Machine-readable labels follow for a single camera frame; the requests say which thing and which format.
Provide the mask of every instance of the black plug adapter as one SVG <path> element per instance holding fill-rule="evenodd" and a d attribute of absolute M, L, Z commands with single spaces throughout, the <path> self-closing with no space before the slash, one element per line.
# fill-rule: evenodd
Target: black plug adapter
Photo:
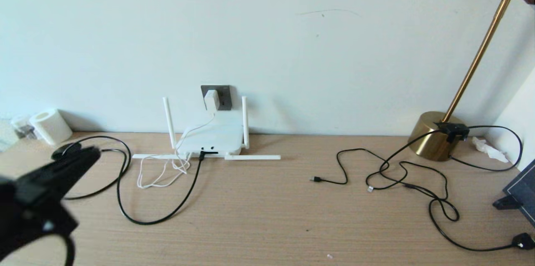
<path fill-rule="evenodd" d="M 528 233 L 521 233 L 512 238 L 512 244 L 514 247 L 529 251 L 535 248 L 535 240 Z"/>

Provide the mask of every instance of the toilet paper roll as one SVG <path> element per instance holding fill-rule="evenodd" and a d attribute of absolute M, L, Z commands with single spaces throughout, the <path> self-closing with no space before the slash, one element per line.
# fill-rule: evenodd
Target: toilet paper roll
<path fill-rule="evenodd" d="M 57 109 L 48 109 L 34 115 L 30 118 L 30 124 L 51 146 L 56 146 L 72 135 L 72 130 Z"/>

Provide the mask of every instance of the lamp base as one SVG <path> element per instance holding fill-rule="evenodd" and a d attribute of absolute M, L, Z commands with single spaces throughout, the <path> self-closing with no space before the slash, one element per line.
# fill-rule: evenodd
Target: lamp base
<path fill-rule="evenodd" d="M 420 115 L 416 123 L 413 133 L 409 137 L 409 142 L 418 138 L 420 135 L 439 130 L 435 123 L 439 123 L 444 117 L 445 113 L 438 111 L 428 111 Z M 463 123 L 456 117 L 450 117 L 449 123 Z M 409 147 L 417 155 L 430 161 L 447 161 L 450 153 L 453 151 L 461 136 L 456 136 L 453 142 L 447 141 L 448 135 L 442 132 L 430 134 L 421 138 Z"/>

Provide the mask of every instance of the crumpled tissue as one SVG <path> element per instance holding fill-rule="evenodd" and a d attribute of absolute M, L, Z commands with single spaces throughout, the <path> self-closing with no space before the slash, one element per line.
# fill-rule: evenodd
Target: crumpled tissue
<path fill-rule="evenodd" d="M 507 158 L 505 157 L 505 155 L 503 155 L 502 152 L 496 150 L 495 148 L 489 146 L 486 144 L 486 140 L 480 140 L 479 138 L 472 138 L 472 143 L 476 146 L 476 149 L 478 151 L 481 151 L 483 153 L 487 153 L 487 155 L 490 157 L 490 158 L 494 158 L 494 159 L 497 159 L 503 163 L 508 163 L 509 161 L 507 160 Z"/>

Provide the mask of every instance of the wooden desk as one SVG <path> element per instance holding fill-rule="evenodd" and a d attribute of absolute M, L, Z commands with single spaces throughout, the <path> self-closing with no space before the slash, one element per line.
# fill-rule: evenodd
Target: wooden desk
<path fill-rule="evenodd" d="M 79 133 L 75 138 L 94 135 Z M 167 153 L 168 135 L 107 133 L 122 139 L 132 152 Z M 378 169 L 364 152 L 342 156 L 350 183 L 314 183 L 312 175 L 342 180 L 335 154 L 365 147 L 387 157 L 407 138 L 375 136 L 252 135 L 252 154 L 281 154 L 281 161 L 206 159 L 192 196 L 174 218 L 154 226 L 127 221 L 117 207 L 115 189 L 91 199 L 65 202 L 80 221 L 73 233 L 76 266 L 95 265 L 530 265 L 534 251 L 507 249 L 491 253 L 464 251 L 446 241 L 428 216 L 428 197 L 403 187 L 367 192 L 365 177 Z M 120 148 L 96 141 L 101 148 Z M 52 149 L 38 141 L 20 141 L 0 153 L 0 173 L 18 176 L 49 161 Z M 504 166 L 467 143 L 457 157 L 487 166 Z M 451 201 L 461 220 L 451 223 L 438 207 L 436 218 L 460 243 L 479 248 L 509 243 L 533 227 L 518 211 L 497 211 L 494 200 L 518 171 L 487 173 L 448 161 L 425 161 L 409 150 L 396 160 L 434 166 L 449 178 Z M 73 188 L 71 195 L 104 186 L 119 171 L 121 155 L 105 153 Z M 161 164 L 147 165 L 145 179 L 155 178 Z M 191 170 L 196 169 L 196 162 Z M 168 188 L 136 187 L 139 160 L 122 186 L 125 209 L 139 220 L 160 218 L 182 200 L 192 174 Z M 443 194 L 443 182 L 432 171 L 409 169 L 407 182 Z M 380 185 L 380 179 L 373 180 Z M 30 251 L 10 256 L 11 264 L 61 265 L 61 243 L 51 239 Z"/>

